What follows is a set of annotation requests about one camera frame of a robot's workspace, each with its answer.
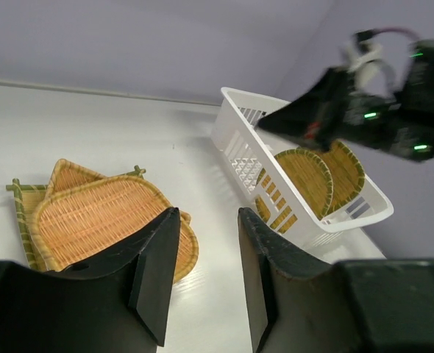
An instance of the white basket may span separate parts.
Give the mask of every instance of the white basket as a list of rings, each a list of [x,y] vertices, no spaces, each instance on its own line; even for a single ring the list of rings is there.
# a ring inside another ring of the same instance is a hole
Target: white basket
[[[297,217],[297,221],[282,235],[284,238],[306,249],[313,248],[335,240],[345,231],[380,222],[392,215],[392,203],[366,175],[364,187],[356,199],[318,220],[273,158],[280,151],[296,146],[254,130],[258,119],[288,102],[232,88],[222,88],[221,91],[224,102],[213,127],[212,140],[222,152],[225,164],[250,204],[255,206],[256,196],[263,199],[271,212],[267,222],[271,224],[285,207],[278,210],[276,204],[280,198],[273,202],[272,194],[268,195],[261,182],[257,183],[261,169],[265,168],[276,186],[273,194],[279,190],[287,206],[292,209],[286,220],[293,214]]]

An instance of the gray wall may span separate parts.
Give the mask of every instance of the gray wall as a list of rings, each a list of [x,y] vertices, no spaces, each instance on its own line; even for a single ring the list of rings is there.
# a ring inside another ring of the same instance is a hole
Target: gray wall
[[[334,0],[0,0],[0,79],[221,102],[274,95]]]
[[[339,44],[353,32],[380,26],[408,26],[423,38],[434,38],[434,0],[338,0],[277,95],[292,100],[303,93],[324,68],[340,62]],[[385,47],[385,59],[401,76],[408,60],[408,42],[395,34],[378,40]],[[380,93],[381,77],[370,88]],[[367,228],[370,236],[389,257],[434,257],[434,161],[417,165],[356,146],[353,149],[395,207],[391,218]]]

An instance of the tabletop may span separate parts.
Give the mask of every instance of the tabletop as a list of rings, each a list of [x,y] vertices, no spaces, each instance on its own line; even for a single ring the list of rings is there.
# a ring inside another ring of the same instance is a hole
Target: tabletop
[[[166,346],[158,351],[250,353],[237,229],[238,208],[248,204],[209,137],[217,113],[205,105],[0,86],[0,259],[26,264],[13,194],[4,187],[13,178],[46,184],[60,158],[110,176],[139,165],[191,214],[199,241],[195,269],[173,288]],[[376,249],[368,237],[354,238],[345,237],[356,251]]]

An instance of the green light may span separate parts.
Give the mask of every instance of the green light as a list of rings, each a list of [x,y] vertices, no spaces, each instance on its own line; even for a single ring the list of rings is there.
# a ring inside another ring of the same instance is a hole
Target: green light
[[[428,146],[427,145],[418,145],[413,147],[413,149],[415,149],[416,151],[420,150],[420,149],[427,149]]]

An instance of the wall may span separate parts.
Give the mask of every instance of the wall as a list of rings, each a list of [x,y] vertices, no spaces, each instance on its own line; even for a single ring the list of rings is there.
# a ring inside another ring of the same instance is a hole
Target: wall
[[[0,0],[0,79],[221,102],[274,95],[333,0]]]
[[[293,100],[324,68],[340,62],[338,45],[353,32],[381,26],[407,26],[423,38],[434,38],[434,0],[338,0],[277,95]],[[384,45],[385,59],[402,76],[408,42],[395,34],[378,40]],[[381,77],[370,88],[373,93],[383,91]],[[434,161],[417,165],[356,146],[353,149],[395,207],[391,218],[368,227],[367,232],[389,257],[434,257]]]

